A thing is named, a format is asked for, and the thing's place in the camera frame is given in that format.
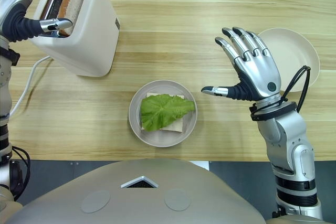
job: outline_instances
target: empty plate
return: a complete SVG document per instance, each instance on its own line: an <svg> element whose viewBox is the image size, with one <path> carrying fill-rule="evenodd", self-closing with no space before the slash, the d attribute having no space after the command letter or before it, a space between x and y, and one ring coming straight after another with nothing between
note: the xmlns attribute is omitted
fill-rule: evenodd
<svg viewBox="0 0 336 224"><path fill-rule="evenodd" d="M285 91L296 72L306 65L311 68L309 86L317 80L320 72L319 56L314 46L301 34L285 29L272 28L262 31L260 38L271 51L281 76L281 90ZM306 74L292 88L302 91Z"/></svg>
<svg viewBox="0 0 336 224"><path fill-rule="evenodd" d="M184 99L195 103L195 111L183 116L183 132L163 130L148 132L141 129L140 106L142 99L146 98L147 93L183 95ZM175 81L152 81L139 89L133 96L128 111L128 118L133 132L142 141L156 147L170 147L185 140L193 131L197 120L196 101L186 87Z"/></svg>

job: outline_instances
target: green lettuce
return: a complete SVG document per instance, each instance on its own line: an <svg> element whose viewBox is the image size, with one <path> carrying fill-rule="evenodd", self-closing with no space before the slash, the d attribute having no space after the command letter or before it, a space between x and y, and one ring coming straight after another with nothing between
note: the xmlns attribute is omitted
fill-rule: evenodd
<svg viewBox="0 0 336 224"><path fill-rule="evenodd" d="M194 111L195 104L176 95L159 94L143 99L140 110L142 127L146 131L157 131Z"/></svg>

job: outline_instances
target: wooden table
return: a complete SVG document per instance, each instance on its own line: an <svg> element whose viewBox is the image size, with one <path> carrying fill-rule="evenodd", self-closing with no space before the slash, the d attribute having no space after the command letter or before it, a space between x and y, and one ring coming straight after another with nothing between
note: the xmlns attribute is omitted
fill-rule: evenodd
<svg viewBox="0 0 336 224"><path fill-rule="evenodd" d="M32 16L39 0L28 11ZM336 0L111 0L121 22L111 72L75 76L59 63L42 63L18 112L10 141L33 159L124 160L169 157L207 161L266 161L265 141L251 121L251 102L212 97L203 86L238 82L214 43L222 27L259 33L286 27L303 34L321 61L301 114L316 160L336 159ZM30 41L11 44L21 53L13 67L13 104L35 61L45 54ZM128 107L144 84L170 79L186 86L198 106L193 133L181 144L155 148L141 142L128 123ZM299 94L290 94L298 100Z"/></svg>

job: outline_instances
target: black wire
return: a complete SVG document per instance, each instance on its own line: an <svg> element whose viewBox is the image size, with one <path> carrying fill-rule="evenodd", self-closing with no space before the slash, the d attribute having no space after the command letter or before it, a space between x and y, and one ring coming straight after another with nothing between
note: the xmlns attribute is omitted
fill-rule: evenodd
<svg viewBox="0 0 336 224"><path fill-rule="evenodd" d="M21 148L16 147L16 146L12 146L12 149L14 150L14 152L16 154L18 154L18 156L23 160L23 162L27 166L27 173L26 173L25 181L23 182L23 189L19 194L15 195L15 197L14 197L14 200L16 201L21 196L21 194L24 192L24 190L26 189L26 187L28 185L28 182L29 182L29 179L30 179L30 157L29 157L29 154L24 149L21 149ZM21 156L20 153L18 153L18 151L21 151L26 155L27 161L24 160L24 158Z"/></svg>
<svg viewBox="0 0 336 224"><path fill-rule="evenodd" d="M306 80L305 80L305 84L303 85L303 89L302 89L302 93L301 93L301 97L300 100L298 102L298 106L296 108L296 111L299 113L301 110L301 107L303 105L303 102L305 101L306 98L306 94L308 91L308 86L309 86L309 78L310 78L310 67L307 67L307 75L306 75Z"/></svg>
<svg viewBox="0 0 336 224"><path fill-rule="evenodd" d="M22 157L22 155L20 154L20 152L18 152L16 149L14 149L12 147L13 151L22 159L22 161L25 163L25 165L28 167L28 163L27 161Z"/></svg>
<svg viewBox="0 0 336 224"><path fill-rule="evenodd" d="M306 75L306 80L305 80L305 84L303 85L303 89L302 89L302 93L301 93L301 96L300 96L300 100L298 102L298 105L297 105L297 108L296 108L296 111L299 113L300 110L301 110L301 107L303 105L303 102L305 101L305 98L306 98L306 94L307 94L307 91L308 91L308 86L309 86L309 79L310 79L310 67L307 67L307 66L303 66L302 68L300 68L296 74L294 75L294 77L291 79L291 81L289 82L286 90L284 91L283 95L281 96L280 100L277 101L277 102L274 102L274 103L271 103L271 104L268 104L262 108L258 108L258 109L255 109L253 110L252 112L252 115L254 115L256 112L260 111L260 110L263 110L263 109L266 109L268 107L271 107L273 105L276 105L276 104L279 104L281 105L284 101L287 102L288 99L286 98L286 96L288 95L288 93L290 92L290 90L294 87L294 85L298 82L298 80L302 77L302 75L307 72L307 75Z"/></svg>

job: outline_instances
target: bread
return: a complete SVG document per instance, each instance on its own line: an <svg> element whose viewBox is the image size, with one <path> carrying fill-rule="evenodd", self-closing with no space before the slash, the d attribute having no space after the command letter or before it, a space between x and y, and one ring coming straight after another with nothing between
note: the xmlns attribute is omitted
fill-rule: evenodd
<svg viewBox="0 0 336 224"><path fill-rule="evenodd" d="M146 97L150 97L151 95L158 95L157 93L147 93ZM173 123L170 125L167 125L166 127L161 128L160 130L164 131L178 131L178 132L183 132L183 118L176 119Z"/></svg>
<svg viewBox="0 0 336 224"><path fill-rule="evenodd" d="M70 36L75 27L79 11L82 7L83 0L62 0L58 11L58 18L67 18L71 20L72 27L61 29L59 33L63 36Z"/></svg>

